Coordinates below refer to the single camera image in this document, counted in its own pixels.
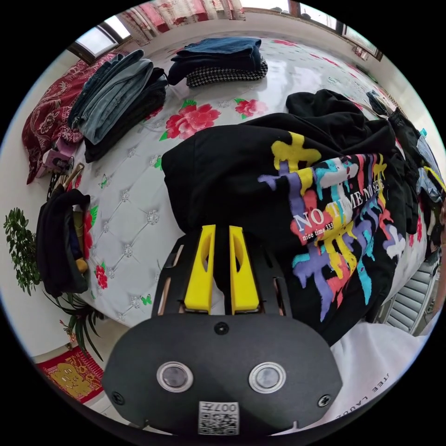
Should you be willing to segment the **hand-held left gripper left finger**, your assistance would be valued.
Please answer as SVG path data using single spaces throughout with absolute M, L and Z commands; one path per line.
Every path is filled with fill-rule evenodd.
M 202 227 L 195 249 L 184 306 L 189 312 L 210 312 L 216 225 Z

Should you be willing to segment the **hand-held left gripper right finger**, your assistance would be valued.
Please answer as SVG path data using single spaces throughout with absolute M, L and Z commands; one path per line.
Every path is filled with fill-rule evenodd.
M 229 226 L 230 296 L 232 314 L 255 313 L 259 296 L 243 229 Z

